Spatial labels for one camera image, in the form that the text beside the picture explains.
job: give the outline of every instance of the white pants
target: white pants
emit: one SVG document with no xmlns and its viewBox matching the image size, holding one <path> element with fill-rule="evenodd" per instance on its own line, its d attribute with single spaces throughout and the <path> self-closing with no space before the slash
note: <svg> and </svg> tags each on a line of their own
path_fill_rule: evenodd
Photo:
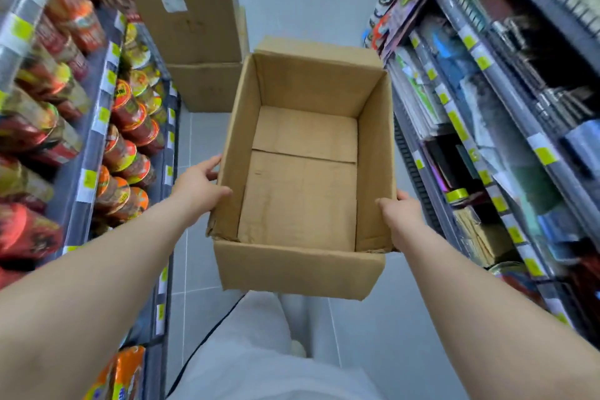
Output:
<svg viewBox="0 0 600 400">
<path fill-rule="evenodd" d="M 189 361 L 169 400 L 382 400 L 366 373 L 290 355 L 279 299 L 250 291 Z"/>
</svg>

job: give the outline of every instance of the open cardboard box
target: open cardboard box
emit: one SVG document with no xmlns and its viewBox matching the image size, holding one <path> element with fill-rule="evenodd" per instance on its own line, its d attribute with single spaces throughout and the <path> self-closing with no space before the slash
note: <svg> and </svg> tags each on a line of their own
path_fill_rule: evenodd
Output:
<svg viewBox="0 0 600 400">
<path fill-rule="evenodd" d="M 374 51 L 267 37 L 244 62 L 207 234 L 223 289 L 364 299 L 393 249 L 391 83 Z"/>
</svg>

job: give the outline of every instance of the aisle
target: aisle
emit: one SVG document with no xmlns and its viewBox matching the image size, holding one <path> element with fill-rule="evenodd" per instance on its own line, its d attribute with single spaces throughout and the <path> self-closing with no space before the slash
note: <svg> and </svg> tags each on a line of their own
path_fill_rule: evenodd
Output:
<svg viewBox="0 0 600 400">
<path fill-rule="evenodd" d="M 266 34 L 358 46 L 375 0 L 240 0 L 250 47 Z M 221 151 L 229 114 L 190 114 L 184 108 L 179 174 Z M 398 187 L 415 195 L 396 154 Z M 239 297 L 222 291 L 208 216 L 175 249 L 167 390 L 184 361 Z M 293 336 L 309 353 L 342 367 L 361 366 L 389 398 L 466 399 L 450 366 L 404 257 L 387 256 L 375 289 L 363 302 L 286 296 Z"/>
</svg>

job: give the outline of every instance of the forearm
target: forearm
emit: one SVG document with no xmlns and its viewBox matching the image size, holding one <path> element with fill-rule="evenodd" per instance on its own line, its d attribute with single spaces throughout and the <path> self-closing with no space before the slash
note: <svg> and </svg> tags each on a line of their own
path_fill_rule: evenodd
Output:
<svg viewBox="0 0 600 400">
<path fill-rule="evenodd" d="M 81 398 L 148 299 L 186 212 L 166 199 L 0 291 L 7 398 Z"/>
<path fill-rule="evenodd" d="M 600 398 L 600 353 L 431 228 L 403 252 L 472 399 Z"/>
</svg>

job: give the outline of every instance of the hand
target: hand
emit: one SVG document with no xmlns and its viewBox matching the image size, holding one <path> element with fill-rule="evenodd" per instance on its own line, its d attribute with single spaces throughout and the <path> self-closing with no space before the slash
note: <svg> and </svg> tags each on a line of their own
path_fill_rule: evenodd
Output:
<svg viewBox="0 0 600 400">
<path fill-rule="evenodd" d="M 425 222 L 421 213 L 421 203 L 411 198 L 407 192 L 396 192 L 398 199 L 379 198 L 376 202 L 383 214 L 383 220 L 392 230 L 392 243 L 397 250 L 402 251 L 406 245 L 406 234 L 418 231 Z"/>
<path fill-rule="evenodd" d="M 212 210 L 223 197 L 233 192 L 229 187 L 211 183 L 217 179 L 213 169 L 221 162 L 221 155 L 191 166 L 175 181 L 171 197 L 180 200 L 190 211 L 188 226 L 198 221 L 202 214 Z"/>
</svg>

